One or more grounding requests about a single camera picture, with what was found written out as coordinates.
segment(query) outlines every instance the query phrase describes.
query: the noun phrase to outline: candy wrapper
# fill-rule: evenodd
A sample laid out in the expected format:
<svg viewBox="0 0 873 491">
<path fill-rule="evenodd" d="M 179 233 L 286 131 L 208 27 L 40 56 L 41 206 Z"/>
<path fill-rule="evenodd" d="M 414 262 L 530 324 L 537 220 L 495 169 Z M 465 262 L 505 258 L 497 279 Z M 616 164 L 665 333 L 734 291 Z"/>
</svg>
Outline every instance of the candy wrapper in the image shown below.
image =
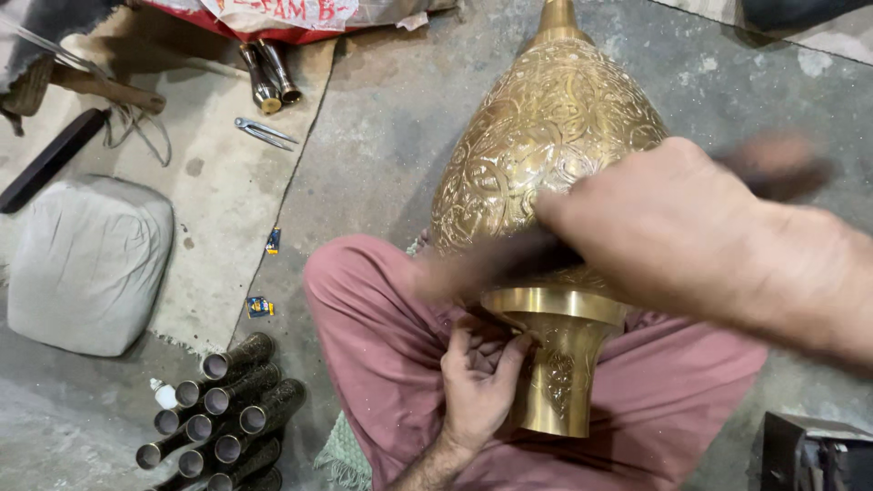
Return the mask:
<svg viewBox="0 0 873 491">
<path fill-rule="evenodd" d="M 245 306 L 249 313 L 249 319 L 272 315 L 272 304 L 264 297 L 249 297 L 245 299 Z"/>
<path fill-rule="evenodd" d="M 282 230 L 278 227 L 273 227 L 273 231 L 270 232 L 270 238 L 267 239 L 267 246 L 265 249 L 268 254 L 278 254 L 278 238 L 282 235 Z"/>
</svg>

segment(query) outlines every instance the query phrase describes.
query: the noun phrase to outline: grey floor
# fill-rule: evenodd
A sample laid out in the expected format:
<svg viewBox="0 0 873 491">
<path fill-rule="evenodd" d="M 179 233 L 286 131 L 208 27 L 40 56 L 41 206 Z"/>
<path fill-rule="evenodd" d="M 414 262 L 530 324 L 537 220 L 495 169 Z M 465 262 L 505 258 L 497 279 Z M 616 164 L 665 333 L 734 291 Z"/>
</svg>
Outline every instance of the grey floor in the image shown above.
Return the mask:
<svg viewBox="0 0 873 491">
<path fill-rule="evenodd" d="M 274 302 L 277 315 L 241 317 L 235 334 L 235 340 L 253 330 L 274 335 L 283 370 L 309 389 L 279 464 L 286 489 L 331 487 L 312 461 L 340 410 L 306 312 L 300 276 L 306 258 L 356 232 L 407 246 L 428 224 L 433 190 L 467 120 L 536 28 L 537 2 L 465 4 L 418 31 L 364 31 L 338 46 L 278 217 L 281 250 L 264 258 L 251 284 L 251 294 Z M 873 67 L 646 0 L 577 0 L 577 17 L 639 81 L 674 135 L 716 149 L 771 126 L 813 132 L 843 166 L 842 178 L 814 203 L 873 232 Z M 195 365 L 183 350 L 149 335 L 121 359 L 102 360 L 0 328 L 0 388 L 14 395 L 0 403 L 3 488 L 100 491 L 155 481 L 156 474 L 132 465 L 136 446 L 154 437 L 148 379 L 181 380 Z M 758 489 L 765 410 L 873 430 L 871 387 L 774 352 L 685 488 Z"/>
</svg>

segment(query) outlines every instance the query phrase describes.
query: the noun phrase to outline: cushion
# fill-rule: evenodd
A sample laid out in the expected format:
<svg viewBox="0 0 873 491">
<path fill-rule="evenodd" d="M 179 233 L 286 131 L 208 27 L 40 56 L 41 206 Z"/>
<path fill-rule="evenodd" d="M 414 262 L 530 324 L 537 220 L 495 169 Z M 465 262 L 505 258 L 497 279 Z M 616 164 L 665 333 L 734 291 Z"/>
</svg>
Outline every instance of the cushion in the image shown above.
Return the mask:
<svg viewBox="0 0 873 491">
<path fill-rule="evenodd" d="M 25 211 L 9 325 L 39 342 L 118 356 L 148 324 L 173 241 L 167 198 L 105 176 L 59 181 Z"/>
</svg>

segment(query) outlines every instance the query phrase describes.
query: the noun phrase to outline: hand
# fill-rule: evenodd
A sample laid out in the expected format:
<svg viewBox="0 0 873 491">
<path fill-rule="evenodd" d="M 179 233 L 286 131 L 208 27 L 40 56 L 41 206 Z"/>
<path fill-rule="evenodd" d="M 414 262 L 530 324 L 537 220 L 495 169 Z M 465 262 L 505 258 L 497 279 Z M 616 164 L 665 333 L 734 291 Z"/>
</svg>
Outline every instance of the hand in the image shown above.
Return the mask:
<svg viewBox="0 0 873 491">
<path fill-rule="evenodd" d="M 458 320 L 441 361 L 446 415 L 440 438 L 471 455 L 506 420 L 521 366 L 533 344 L 529 334 L 507 342 L 496 332 L 497 328 L 469 315 Z"/>
<path fill-rule="evenodd" d="M 738 324 L 760 321 L 760 306 L 779 313 L 786 299 L 806 300 L 799 288 L 832 276 L 834 263 L 822 259 L 839 253 L 846 228 L 824 211 L 757 199 L 681 138 L 623 158 L 569 195 L 540 193 L 535 208 L 623 300 Z"/>
</svg>

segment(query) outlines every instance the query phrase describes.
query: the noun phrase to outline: pink trousers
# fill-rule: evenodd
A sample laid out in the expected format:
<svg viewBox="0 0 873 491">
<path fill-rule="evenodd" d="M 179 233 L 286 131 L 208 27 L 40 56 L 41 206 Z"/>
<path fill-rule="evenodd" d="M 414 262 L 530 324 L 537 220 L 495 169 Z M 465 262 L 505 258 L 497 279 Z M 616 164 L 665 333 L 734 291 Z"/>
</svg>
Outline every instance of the pink trousers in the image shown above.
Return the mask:
<svg viewBox="0 0 873 491">
<path fill-rule="evenodd" d="M 380 491 L 443 423 L 440 357 L 464 314 L 398 291 L 412 259 L 355 235 L 306 264 L 306 297 L 342 410 Z M 706 322 L 647 313 L 604 349 L 591 437 L 519 429 L 493 440 L 455 489 L 676 489 L 753 383 L 766 348 Z"/>
</svg>

